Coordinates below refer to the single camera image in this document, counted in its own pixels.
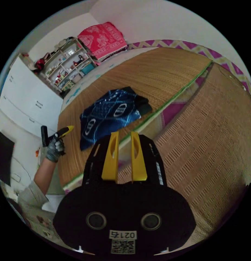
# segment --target red blanket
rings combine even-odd
[[[90,49],[98,60],[103,60],[114,52],[127,47],[123,34],[110,22],[88,27],[78,35],[78,39]]]

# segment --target teal box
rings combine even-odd
[[[84,67],[83,69],[81,69],[81,71],[84,73],[84,74],[87,74],[89,73],[91,70],[94,69],[94,66],[92,65],[92,63],[88,64],[86,67]]]

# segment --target black screen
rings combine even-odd
[[[10,186],[10,166],[14,142],[0,132],[0,180]]]

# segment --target hand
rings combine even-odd
[[[62,139],[57,138],[55,134],[54,138],[47,147],[46,158],[52,162],[58,162],[59,157],[64,153],[65,146]]]

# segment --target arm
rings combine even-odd
[[[34,182],[44,195],[48,191],[56,164],[64,149],[63,141],[58,141],[57,136],[54,137],[48,146],[46,157],[43,159],[42,164],[35,174]]]
[[[56,162],[52,162],[49,159],[44,158],[35,174],[34,182],[44,195],[47,193],[50,186],[56,164]]]

